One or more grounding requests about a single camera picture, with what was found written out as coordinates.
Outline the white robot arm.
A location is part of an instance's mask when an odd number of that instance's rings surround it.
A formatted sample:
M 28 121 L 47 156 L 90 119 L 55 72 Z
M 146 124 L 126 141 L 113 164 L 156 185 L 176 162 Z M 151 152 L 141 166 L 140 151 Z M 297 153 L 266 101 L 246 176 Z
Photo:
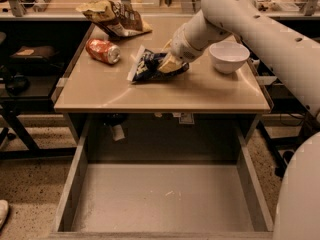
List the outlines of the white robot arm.
M 234 34 L 258 56 L 308 112 L 320 114 L 320 45 L 260 13 L 250 0 L 201 0 L 200 10 L 168 41 L 167 58 L 192 62 Z M 320 240 L 320 133 L 309 137 L 285 171 L 273 240 Z

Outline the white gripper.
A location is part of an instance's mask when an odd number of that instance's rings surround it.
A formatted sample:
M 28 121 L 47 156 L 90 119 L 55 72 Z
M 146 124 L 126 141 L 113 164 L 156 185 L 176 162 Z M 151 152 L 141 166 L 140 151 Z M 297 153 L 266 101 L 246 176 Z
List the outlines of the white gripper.
M 177 29 L 172 37 L 162 48 L 167 53 L 157 70 L 170 73 L 182 67 L 183 62 L 193 62 L 203 54 L 203 36 L 198 25 L 185 23 Z

